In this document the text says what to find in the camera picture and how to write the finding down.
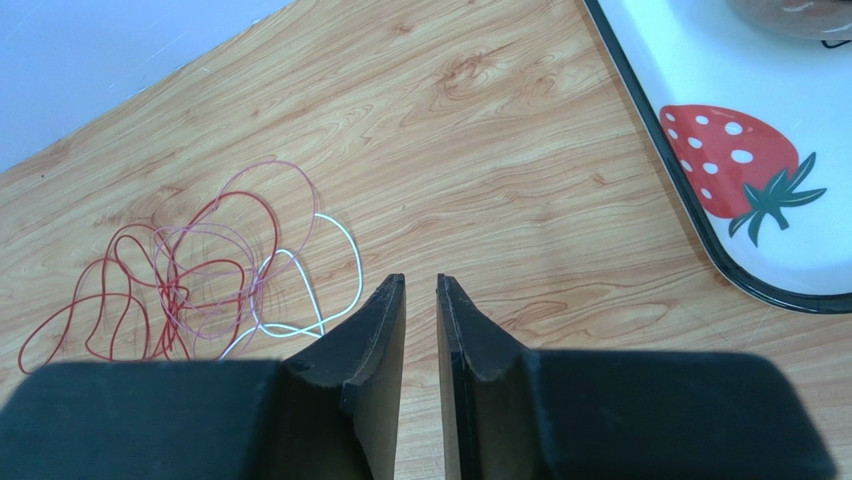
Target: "white cord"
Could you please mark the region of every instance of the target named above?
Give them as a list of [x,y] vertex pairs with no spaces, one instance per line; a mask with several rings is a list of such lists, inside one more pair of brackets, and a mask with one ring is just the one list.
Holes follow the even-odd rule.
[[[337,220],[329,217],[328,215],[323,215],[322,213],[317,213],[315,215],[318,218],[322,218],[323,220],[328,220],[329,222],[333,223],[337,228],[339,228],[340,231],[343,232],[343,235],[346,236],[346,239],[349,240],[349,245],[352,247],[352,251],[355,253],[355,267],[358,269],[358,290],[355,292],[355,298],[352,299],[352,303],[350,303],[349,306],[346,307],[344,310],[342,310],[338,313],[335,313],[334,315],[331,315],[329,317],[322,318],[322,313],[320,312],[319,305],[317,304],[316,295],[314,294],[314,290],[311,287],[311,281],[308,278],[307,272],[305,272],[305,269],[302,267],[302,264],[299,263],[299,259],[293,258],[293,253],[290,252],[287,249],[284,249],[284,248],[278,249],[278,250],[275,251],[276,255],[282,254],[282,253],[289,255],[290,258],[293,259],[293,263],[296,264],[296,268],[299,269],[299,273],[302,275],[302,280],[305,282],[305,288],[308,291],[308,297],[311,299],[311,305],[314,308],[314,315],[317,318],[316,323],[314,323],[313,325],[309,325],[307,327],[303,327],[303,328],[294,327],[292,325],[287,325],[285,323],[263,323],[263,321],[260,319],[260,317],[257,314],[257,308],[255,306],[254,296],[252,295],[249,298],[249,303],[251,305],[251,314],[254,317],[255,326],[249,328],[248,330],[246,330],[245,332],[240,334],[240,336],[237,337],[237,339],[234,340],[231,343],[231,345],[229,345],[228,348],[224,352],[222,352],[222,355],[219,356],[219,360],[222,360],[226,356],[228,356],[228,354],[231,353],[231,350],[233,350],[234,347],[237,346],[237,344],[239,344],[246,336],[251,335],[252,333],[254,333],[258,329],[260,329],[260,331],[262,331],[263,333],[265,333],[265,334],[267,334],[267,335],[269,335],[270,337],[273,337],[273,338],[288,338],[288,337],[293,337],[293,336],[296,336],[296,335],[309,335],[309,336],[314,337],[314,338],[320,338],[323,335],[325,335],[325,324],[326,323],[328,323],[328,322],[330,322],[330,321],[332,321],[336,318],[340,318],[343,315],[346,315],[347,313],[352,311],[353,308],[355,308],[355,305],[358,304],[358,300],[361,299],[361,293],[364,290],[364,272],[361,270],[361,255],[358,253],[358,247],[355,245],[355,240],[352,238],[352,235],[349,234],[349,232],[346,230],[346,228],[343,225],[341,225],[340,222],[338,222]],[[260,264],[260,268],[258,269],[258,275],[263,273],[263,271],[269,265],[269,262],[271,260],[272,260],[272,255],[266,257],[266,260],[264,260],[263,263]],[[320,330],[319,334],[311,331],[315,328],[319,328],[319,330]],[[284,330],[284,331],[286,331],[286,333],[275,333],[272,330]]]

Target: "tray rim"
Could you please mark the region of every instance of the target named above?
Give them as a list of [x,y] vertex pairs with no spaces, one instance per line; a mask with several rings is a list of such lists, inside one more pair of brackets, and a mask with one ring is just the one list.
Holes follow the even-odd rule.
[[844,314],[852,313],[852,292],[834,295],[811,295],[795,293],[784,290],[760,280],[748,273],[742,266],[736,263],[728,252],[725,251],[719,237],[716,235],[707,214],[698,202],[686,174],[681,171],[675,158],[674,150],[663,133],[656,112],[645,96],[645,91],[639,83],[639,78],[633,71],[627,55],[621,48],[621,44],[606,18],[606,14],[599,0],[583,0],[586,9],[591,16],[592,23],[600,34],[603,44],[609,52],[609,56],[621,76],[627,93],[630,95],[633,105],[639,114],[639,118],[645,126],[645,131],[651,138],[657,154],[660,156],[663,167],[669,179],[677,191],[678,199],[686,210],[687,216],[692,223],[698,239],[704,247],[710,261],[719,272],[734,286],[745,293],[770,305],[787,310],[814,314]]

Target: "wood grain surface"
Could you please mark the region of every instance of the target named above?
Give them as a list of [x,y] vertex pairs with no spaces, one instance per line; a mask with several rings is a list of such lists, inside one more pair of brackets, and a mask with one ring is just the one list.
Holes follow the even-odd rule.
[[[304,168],[322,210],[352,230],[368,292],[406,274],[398,478],[443,477],[441,272],[531,347],[765,355],[852,468],[852,318],[769,307],[714,269],[579,0],[299,0],[0,175],[0,398],[23,380],[21,342],[118,227],[186,222],[237,170],[274,157]],[[242,182],[298,242],[309,208],[296,177]],[[236,208],[220,220],[267,244],[263,216]],[[334,228],[320,225],[303,258],[324,308],[346,305],[355,272]],[[292,273],[267,315],[304,323]],[[79,312],[61,359],[87,358],[92,314]],[[307,342],[258,339],[246,356]],[[119,352],[139,348],[128,333]]]

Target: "enamel tray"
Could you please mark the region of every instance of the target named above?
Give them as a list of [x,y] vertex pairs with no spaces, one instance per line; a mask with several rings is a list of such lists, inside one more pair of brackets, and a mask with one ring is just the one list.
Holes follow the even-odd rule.
[[586,5],[719,270],[773,305],[852,312],[852,44],[724,0]]

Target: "strawberry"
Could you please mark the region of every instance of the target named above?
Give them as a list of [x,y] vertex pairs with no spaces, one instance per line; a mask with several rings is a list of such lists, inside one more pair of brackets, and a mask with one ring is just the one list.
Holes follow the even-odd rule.
[[800,165],[796,147],[750,115],[707,105],[669,105],[660,110],[660,125],[701,206],[731,219],[731,237],[749,222],[748,235],[757,246],[767,215],[786,230],[790,224],[782,208],[807,205],[826,191],[796,192],[814,168],[816,153]]

